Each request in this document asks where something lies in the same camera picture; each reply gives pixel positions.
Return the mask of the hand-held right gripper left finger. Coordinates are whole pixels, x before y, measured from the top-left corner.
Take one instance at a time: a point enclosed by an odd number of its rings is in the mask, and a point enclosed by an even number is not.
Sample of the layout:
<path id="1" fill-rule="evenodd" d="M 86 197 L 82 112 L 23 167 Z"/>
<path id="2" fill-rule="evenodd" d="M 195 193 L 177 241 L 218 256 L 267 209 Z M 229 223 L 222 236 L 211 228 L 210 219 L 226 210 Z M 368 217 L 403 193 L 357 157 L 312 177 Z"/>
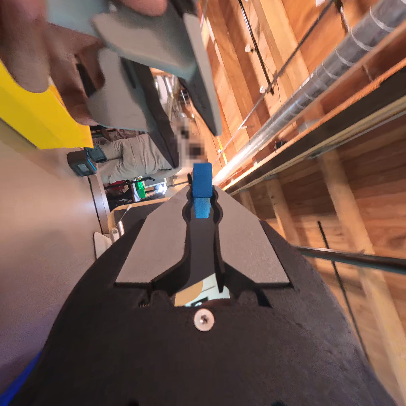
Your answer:
<path id="1" fill-rule="evenodd" d="M 189 191 L 186 185 L 146 217 L 116 279 L 117 284 L 150 283 L 181 261 L 187 232 L 183 209 Z"/>

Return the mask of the metal bar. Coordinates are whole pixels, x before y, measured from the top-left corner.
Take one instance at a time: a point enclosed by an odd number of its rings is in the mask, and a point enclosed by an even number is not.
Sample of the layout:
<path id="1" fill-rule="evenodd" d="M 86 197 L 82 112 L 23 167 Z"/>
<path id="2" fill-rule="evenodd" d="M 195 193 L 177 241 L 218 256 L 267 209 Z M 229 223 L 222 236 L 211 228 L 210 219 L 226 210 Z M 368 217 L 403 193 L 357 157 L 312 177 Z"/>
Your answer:
<path id="1" fill-rule="evenodd" d="M 406 260 L 401 258 L 337 251 L 328 248 L 311 248 L 304 246 L 294 246 L 294 248 L 303 256 L 311 258 L 346 263 L 352 266 L 382 270 L 401 275 L 406 274 Z"/>

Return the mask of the person's left hand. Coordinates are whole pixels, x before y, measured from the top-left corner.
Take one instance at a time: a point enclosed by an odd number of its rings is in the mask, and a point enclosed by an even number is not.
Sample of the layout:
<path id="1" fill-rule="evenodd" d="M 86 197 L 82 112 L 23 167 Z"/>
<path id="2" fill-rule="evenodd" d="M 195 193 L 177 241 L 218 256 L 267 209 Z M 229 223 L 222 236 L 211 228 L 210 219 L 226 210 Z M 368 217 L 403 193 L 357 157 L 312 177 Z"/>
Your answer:
<path id="1" fill-rule="evenodd" d="M 104 43 L 48 23 L 46 1 L 4 0 L 0 8 L 1 61 L 17 84 L 43 93 L 51 78 L 71 117 L 81 125 L 97 125 L 76 64 L 82 63 L 96 88 L 102 87 L 97 54 Z"/>

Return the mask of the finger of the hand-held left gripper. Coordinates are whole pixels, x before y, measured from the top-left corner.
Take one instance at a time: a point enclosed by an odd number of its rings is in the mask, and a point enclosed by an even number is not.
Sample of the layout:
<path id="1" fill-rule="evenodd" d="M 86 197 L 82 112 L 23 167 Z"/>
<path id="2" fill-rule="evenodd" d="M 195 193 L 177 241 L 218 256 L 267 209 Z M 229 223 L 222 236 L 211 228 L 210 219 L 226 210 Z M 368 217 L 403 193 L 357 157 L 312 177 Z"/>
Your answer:
<path id="1" fill-rule="evenodd" d="M 199 19 L 191 13 L 184 13 L 182 18 L 195 62 L 190 79 L 185 79 L 185 87 L 196 111 L 212 135 L 220 136 L 222 134 L 220 108 L 210 61 L 200 32 Z"/>
<path id="2" fill-rule="evenodd" d="M 126 58 L 122 59 L 122 68 L 127 74 L 133 90 L 142 93 L 141 101 L 144 102 L 142 109 L 146 118 L 149 119 L 148 129 L 145 131 L 171 168 L 178 168 L 180 154 L 177 139 L 161 105 L 150 68 Z"/>

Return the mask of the black flat pad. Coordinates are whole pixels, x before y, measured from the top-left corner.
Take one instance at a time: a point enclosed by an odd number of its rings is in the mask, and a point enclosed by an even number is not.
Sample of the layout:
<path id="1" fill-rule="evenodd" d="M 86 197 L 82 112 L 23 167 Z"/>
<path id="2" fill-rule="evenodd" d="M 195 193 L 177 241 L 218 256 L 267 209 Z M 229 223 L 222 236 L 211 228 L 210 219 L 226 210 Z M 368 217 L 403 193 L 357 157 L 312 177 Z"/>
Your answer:
<path id="1" fill-rule="evenodd" d="M 95 210 L 98 216 L 99 225 L 102 234 L 109 234 L 108 218 L 110 209 L 106 197 L 104 185 L 98 174 L 90 175 L 88 177 L 91 187 Z"/>

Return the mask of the blue block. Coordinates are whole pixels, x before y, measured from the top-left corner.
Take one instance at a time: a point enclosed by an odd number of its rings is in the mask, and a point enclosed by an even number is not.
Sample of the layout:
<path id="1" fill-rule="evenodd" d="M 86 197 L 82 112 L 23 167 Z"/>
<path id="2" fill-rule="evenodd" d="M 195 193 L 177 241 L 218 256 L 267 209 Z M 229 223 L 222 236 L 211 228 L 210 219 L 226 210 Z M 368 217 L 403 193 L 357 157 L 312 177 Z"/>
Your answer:
<path id="1" fill-rule="evenodd" d="M 192 175 L 192 199 L 196 219 L 209 218 L 212 195 L 211 163 L 195 163 Z"/>

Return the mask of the silver ventilation duct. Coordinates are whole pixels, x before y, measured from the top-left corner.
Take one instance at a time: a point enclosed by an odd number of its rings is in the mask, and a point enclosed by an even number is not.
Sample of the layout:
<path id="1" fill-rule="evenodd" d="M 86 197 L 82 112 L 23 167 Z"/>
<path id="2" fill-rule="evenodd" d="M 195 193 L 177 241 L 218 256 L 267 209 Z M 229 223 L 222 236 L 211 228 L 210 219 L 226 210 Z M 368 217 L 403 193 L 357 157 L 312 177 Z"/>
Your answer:
<path id="1" fill-rule="evenodd" d="M 315 68 L 291 97 L 214 176 L 213 185 L 221 185 L 246 160 L 256 155 L 272 137 L 294 121 L 297 115 L 398 28 L 405 21 L 405 17 L 406 2 L 404 0 L 382 0 L 370 7 L 365 17 L 349 30 L 345 38 Z"/>

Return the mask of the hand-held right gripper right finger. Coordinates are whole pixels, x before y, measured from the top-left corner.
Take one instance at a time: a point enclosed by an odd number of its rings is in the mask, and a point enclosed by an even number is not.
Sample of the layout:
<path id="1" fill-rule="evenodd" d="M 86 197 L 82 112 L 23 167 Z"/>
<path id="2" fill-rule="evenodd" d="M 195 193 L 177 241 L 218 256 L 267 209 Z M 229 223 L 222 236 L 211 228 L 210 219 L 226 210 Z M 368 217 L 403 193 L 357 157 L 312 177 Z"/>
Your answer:
<path id="1" fill-rule="evenodd" d="M 214 192 L 221 284 L 231 293 L 288 286 L 290 280 L 258 217 L 219 187 Z"/>

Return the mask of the blue plastic bin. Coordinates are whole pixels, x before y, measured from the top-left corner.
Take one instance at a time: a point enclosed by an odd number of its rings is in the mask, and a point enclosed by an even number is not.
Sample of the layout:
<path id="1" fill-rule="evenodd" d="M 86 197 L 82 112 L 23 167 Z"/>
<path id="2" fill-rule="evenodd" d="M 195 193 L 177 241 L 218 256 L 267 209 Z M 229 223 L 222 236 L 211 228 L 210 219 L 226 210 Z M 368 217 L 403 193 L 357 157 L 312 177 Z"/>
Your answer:
<path id="1" fill-rule="evenodd" d="M 33 368 L 37 364 L 42 351 L 40 351 L 25 367 L 25 369 L 13 380 L 12 383 L 1 393 L 0 405 L 8 406 L 18 391 L 21 389 Z"/>

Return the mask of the black charger case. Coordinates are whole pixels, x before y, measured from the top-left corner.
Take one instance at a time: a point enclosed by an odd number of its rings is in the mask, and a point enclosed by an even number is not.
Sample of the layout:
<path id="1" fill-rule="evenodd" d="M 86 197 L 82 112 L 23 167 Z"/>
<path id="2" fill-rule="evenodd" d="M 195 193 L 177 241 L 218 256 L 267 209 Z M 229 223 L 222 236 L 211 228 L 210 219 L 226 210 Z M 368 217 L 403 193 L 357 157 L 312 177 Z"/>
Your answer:
<path id="1" fill-rule="evenodd" d="M 80 177 L 87 177 L 97 173 L 97 165 L 105 163 L 107 157 L 100 145 L 94 148 L 85 147 L 82 150 L 71 151 L 67 154 L 69 167 Z"/>

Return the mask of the yellow plastic bin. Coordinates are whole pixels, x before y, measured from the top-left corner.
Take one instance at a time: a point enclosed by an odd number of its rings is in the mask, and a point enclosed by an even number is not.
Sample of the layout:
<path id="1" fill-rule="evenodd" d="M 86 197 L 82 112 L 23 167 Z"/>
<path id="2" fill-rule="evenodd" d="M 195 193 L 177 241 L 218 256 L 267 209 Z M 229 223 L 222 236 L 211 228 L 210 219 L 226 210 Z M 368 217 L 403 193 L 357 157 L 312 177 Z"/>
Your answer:
<path id="1" fill-rule="evenodd" d="M 32 93 L 15 82 L 2 62 L 0 117 L 41 150 L 93 147 L 89 126 L 70 116 L 51 78 L 45 92 Z"/>

